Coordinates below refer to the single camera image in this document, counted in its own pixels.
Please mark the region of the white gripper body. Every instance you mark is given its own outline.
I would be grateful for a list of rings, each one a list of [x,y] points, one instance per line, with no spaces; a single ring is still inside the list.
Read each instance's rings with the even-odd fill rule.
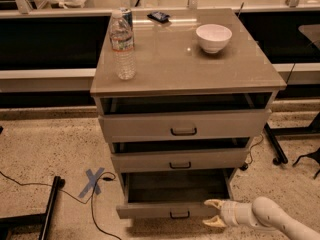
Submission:
[[[257,223],[251,203],[225,201],[221,206],[220,216],[228,226],[246,225],[254,227]]]

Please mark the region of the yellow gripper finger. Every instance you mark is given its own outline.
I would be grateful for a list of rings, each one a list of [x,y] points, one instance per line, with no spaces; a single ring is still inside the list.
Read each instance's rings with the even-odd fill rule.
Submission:
[[[212,206],[216,209],[220,209],[223,206],[224,201],[220,199],[208,199],[204,202],[204,204],[206,206]]]
[[[220,219],[220,217],[218,215],[216,215],[210,219],[203,220],[203,223],[207,226],[210,226],[210,227],[216,227],[216,228],[223,227],[223,221]]]

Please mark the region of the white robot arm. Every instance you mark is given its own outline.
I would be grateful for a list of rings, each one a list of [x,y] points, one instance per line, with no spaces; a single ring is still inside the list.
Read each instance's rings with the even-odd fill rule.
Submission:
[[[204,204],[218,211],[214,217],[203,221],[210,227],[245,225],[256,230],[278,230],[290,240],[320,240],[318,232],[290,217],[267,197],[258,197],[252,203],[209,199]]]

